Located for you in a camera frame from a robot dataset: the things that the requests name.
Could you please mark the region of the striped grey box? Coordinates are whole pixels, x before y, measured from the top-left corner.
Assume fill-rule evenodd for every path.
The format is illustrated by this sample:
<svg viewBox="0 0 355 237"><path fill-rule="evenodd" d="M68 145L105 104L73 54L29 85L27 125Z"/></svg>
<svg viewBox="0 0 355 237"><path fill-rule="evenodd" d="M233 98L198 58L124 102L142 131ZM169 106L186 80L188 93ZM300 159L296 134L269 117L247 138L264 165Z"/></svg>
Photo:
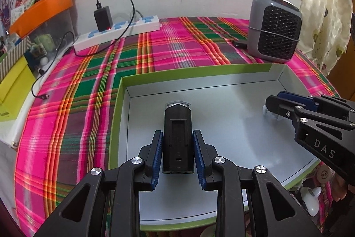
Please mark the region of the striped grey box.
<svg viewBox="0 0 355 237"><path fill-rule="evenodd" d="M24 56L27 50L32 46L32 42L28 36L26 36L17 46L12 48L1 59L1 81L9 73L10 69L18 62L18 60Z"/></svg>

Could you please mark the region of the yellow shoe box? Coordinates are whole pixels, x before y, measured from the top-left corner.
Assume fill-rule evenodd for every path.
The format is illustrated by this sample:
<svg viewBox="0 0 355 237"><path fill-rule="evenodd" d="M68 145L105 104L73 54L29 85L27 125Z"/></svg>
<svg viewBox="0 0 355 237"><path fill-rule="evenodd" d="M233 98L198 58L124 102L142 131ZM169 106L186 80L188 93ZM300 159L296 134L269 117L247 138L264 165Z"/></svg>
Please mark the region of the yellow shoe box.
<svg viewBox="0 0 355 237"><path fill-rule="evenodd" d="M1 121L15 120L35 77L22 56L1 81Z"/></svg>

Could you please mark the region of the cream patterned curtain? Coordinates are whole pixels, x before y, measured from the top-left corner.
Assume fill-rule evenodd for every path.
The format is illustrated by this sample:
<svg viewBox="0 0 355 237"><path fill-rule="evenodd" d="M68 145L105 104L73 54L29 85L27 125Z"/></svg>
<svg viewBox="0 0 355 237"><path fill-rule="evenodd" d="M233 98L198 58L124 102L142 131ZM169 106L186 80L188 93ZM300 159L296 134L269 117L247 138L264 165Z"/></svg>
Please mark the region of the cream patterned curtain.
<svg viewBox="0 0 355 237"><path fill-rule="evenodd" d="M347 50L352 0L302 0L300 11L303 22L297 48L327 76Z"/></svg>

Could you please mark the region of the orange storage bin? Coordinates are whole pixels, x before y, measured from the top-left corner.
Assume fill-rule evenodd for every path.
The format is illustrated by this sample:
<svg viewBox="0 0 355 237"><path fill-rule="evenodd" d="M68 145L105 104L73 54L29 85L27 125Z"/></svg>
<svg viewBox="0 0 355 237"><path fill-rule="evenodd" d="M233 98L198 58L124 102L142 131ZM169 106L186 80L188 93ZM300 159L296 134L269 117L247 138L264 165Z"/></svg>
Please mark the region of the orange storage bin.
<svg viewBox="0 0 355 237"><path fill-rule="evenodd" d="M10 35L16 33L20 38L23 38L72 6L72 0L39 0L10 26L9 33Z"/></svg>

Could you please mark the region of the black rectangular device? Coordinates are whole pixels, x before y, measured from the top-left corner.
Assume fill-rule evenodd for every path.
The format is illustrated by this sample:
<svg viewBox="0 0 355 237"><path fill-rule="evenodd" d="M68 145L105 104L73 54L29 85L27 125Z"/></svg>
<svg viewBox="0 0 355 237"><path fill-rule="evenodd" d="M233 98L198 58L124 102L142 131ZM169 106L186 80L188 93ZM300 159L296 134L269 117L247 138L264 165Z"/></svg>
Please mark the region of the black rectangular device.
<svg viewBox="0 0 355 237"><path fill-rule="evenodd" d="M194 173L194 145L190 104L174 101L164 111L162 172Z"/></svg>

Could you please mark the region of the white grey handheld device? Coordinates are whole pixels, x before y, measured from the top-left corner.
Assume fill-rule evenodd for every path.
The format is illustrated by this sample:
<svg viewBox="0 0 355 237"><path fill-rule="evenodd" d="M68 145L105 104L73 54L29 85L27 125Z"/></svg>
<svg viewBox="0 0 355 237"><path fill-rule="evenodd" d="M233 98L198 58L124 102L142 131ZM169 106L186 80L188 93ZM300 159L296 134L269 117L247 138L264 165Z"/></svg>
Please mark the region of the white grey handheld device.
<svg viewBox="0 0 355 237"><path fill-rule="evenodd" d="M318 197L321 194L321 187L314 189L304 186L300 189L303 207L306 209L311 217L315 217L320 209L320 201Z"/></svg>

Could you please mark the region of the plaid pink green blanket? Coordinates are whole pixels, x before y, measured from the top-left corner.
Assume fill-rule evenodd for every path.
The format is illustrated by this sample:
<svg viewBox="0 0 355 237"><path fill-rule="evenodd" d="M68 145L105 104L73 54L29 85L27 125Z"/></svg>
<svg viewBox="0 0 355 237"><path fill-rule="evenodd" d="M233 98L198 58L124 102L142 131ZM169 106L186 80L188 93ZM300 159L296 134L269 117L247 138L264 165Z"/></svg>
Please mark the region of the plaid pink green blanket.
<svg viewBox="0 0 355 237"><path fill-rule="evenodd" d="M227 17L174 17L161 29L68 53L45 81L26 117L14 169L19 226L33 236L69 191L94 167L108 168L111 128L122 78L163 70L239 64L260 59L233 47L248 22Z"/></svg>

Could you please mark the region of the grey black space heater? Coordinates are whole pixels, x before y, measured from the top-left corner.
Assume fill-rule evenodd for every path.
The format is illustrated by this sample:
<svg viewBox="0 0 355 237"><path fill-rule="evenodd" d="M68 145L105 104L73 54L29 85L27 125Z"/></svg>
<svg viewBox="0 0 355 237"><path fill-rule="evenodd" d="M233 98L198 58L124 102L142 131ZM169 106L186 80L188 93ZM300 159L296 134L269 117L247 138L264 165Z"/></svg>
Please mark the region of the grey black space heater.
<svg viewBox="0 0 355 237"><path fill-rule="evenodd" d="M248 23L247 51L267 61L285 63L294 55L302 14L286 0L253 0Z"/></svg>

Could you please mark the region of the green white cardboard box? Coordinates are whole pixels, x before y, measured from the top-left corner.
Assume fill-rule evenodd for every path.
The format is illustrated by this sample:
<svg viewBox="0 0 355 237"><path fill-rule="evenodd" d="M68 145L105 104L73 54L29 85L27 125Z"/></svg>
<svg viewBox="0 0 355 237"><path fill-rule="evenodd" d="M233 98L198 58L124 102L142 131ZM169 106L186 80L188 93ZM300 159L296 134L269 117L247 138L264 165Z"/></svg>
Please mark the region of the green white cardboard box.
<svg viewBox="0 0 355 237"><path fill-rule="evenodd" d="M190 67L124 76L112 118L109 168L121 166L164 128L168 103L190 105L192 127L218 154L236 165L266 167L285 187L299 183L319 163L295 142L290 120L262 114L268 96L308 90L285 64Z"/></svg>

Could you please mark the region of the white ball gadget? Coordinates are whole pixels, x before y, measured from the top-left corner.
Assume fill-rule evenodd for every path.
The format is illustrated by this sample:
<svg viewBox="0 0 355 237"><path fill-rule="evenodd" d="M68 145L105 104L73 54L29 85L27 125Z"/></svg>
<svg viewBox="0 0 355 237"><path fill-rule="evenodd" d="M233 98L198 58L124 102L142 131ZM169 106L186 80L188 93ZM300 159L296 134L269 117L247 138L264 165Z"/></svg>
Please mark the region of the white ball gadget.
<svg viewBox="0 0 355 237"><path fill-rule="evenodd" d="M269 111L268 108L266 107L266 105L263 105L263 107L262 107L262 114L263 114L263 116L273 117L275 120L277 120L279 118L279 115Z"/></svg>

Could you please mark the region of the white blue power strip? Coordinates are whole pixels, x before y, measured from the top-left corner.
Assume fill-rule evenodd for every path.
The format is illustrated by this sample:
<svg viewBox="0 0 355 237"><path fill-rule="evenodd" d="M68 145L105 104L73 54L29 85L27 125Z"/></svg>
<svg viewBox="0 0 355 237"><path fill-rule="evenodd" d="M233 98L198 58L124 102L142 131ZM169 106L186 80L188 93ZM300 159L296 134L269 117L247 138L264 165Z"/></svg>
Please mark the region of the white blue power strip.
<svg viewBox="0 0 355 237"><path fill-rule="evenodd" d="M129 21L119 22L114 24L110 30L103 32L94 30L87 34L82 34L74 42L74 49L76 52L80 52L98 44L112 42L118 39L122 33L122 37L134 36L146 32L158 31L161 27L158 16L142 17L132 22L130 25L128 24Z"/></svg>

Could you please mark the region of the black power adapter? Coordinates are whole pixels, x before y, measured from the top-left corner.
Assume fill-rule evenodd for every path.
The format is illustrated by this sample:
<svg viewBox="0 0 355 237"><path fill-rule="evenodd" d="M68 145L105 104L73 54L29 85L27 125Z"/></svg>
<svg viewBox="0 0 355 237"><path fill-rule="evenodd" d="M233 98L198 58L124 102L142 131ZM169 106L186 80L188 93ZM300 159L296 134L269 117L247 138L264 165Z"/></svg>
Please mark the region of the black power adapter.
<svg viewBox="0 0 355 237"><path fill-rule="evenodd" d="M97 9L94 11L94 17L99 32L110 30L112 28L112 17L108 6L101 7L98 5Z"/></svg>

